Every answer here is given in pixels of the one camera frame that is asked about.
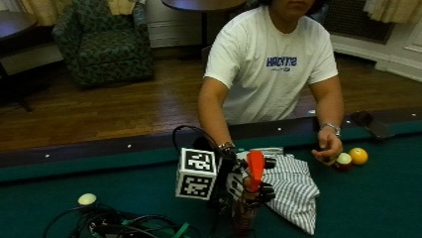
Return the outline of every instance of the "green patterned armchair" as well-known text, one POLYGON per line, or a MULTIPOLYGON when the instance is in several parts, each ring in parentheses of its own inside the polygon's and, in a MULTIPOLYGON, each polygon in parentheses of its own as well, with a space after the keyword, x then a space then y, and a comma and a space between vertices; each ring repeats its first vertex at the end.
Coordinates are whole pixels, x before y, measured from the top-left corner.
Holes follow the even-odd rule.
POLYGON ((133 15, 112 15, 108 0, 72 0, 52 34, 77 87, 153 77, 143 7, 135 3, 133 15))

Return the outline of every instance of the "striped cloth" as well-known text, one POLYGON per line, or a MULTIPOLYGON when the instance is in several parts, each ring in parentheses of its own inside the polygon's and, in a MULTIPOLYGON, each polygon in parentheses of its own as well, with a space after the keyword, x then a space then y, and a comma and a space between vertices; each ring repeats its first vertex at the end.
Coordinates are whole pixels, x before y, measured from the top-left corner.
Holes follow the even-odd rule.
POLYGON ((317 220, 315 197, 319 190, 311 179, 307 163, 293 155, 275 155, 277 166, 265 170, 263 181, 273 185, 275 198, 267 206, 309 234, 317 220))

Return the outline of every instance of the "pool table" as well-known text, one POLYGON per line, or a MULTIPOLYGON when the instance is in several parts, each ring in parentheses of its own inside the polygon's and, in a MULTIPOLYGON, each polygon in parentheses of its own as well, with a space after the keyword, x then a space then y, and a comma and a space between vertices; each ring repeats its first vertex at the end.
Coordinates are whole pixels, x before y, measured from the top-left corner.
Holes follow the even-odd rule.
MULTIPOLYGON (((341 172, 311 156, 317 146, 314 117, 237 125, 229 128, 245 150, 283 147, 307 162, 321 191, 314 237, 420 237, 422 108, 371 111, 395 136, 374 139, 350 116, 342 125, 344 151, 364 148, 367 163, 341 172)), ((182 130, 80 144, 0 153, 0 237, 42 237, 53 217, 93 193, 101 203, 135 214, 162 214, 187 222, 209 237, 217 215, 199 199, 175 197, 179 155, 198 133, 182 130)), ((230 234, 229 214, 214 237, 230 234)), ((48 237, 69 237, 74 217, 64 218, 48 237)), ((255 237, 310 237, 267 206, 258 208, 255 237)))

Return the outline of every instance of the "hand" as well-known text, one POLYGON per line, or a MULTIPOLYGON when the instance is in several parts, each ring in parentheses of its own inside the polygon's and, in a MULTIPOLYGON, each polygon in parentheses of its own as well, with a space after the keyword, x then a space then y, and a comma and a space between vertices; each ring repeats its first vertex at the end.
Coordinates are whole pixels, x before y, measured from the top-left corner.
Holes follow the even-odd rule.
POLYGON ((341 152, 343 151, 343 143, 335 135, 335 130, 331 127, 325 127, 318 133, 321 151, 313 150, 315 159, 330 166, 341 152))

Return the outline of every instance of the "white wall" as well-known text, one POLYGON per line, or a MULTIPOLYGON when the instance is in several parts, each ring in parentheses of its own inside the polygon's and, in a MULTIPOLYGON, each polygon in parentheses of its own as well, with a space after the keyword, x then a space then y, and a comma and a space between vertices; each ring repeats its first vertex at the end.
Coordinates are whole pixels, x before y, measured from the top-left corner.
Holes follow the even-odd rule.
MULTIPOLYGON (((201 43, 201 14, 167 8, 159 0, 146 1, 146 20, 151 47, 198 45, 201 43)), ((209 44, 223 25, 222 14, 209 14, 209 44)), ((411 79, 422 81, 422 22, 398 24, 386 45, 333 36, 335 52, 368 60, 375 60, 375 67, 411 79)), ((9 73, 61 60, 54 45, 37 47, 1 59, 9 73)))
POLYGON ((0 0, 0 11, 8 10, 5 3, 0 0))
POLYGON ((331 36, 335 52, 376 61, 375 68, 422 81, 422 21, 396 24, 386 45, 331 36))

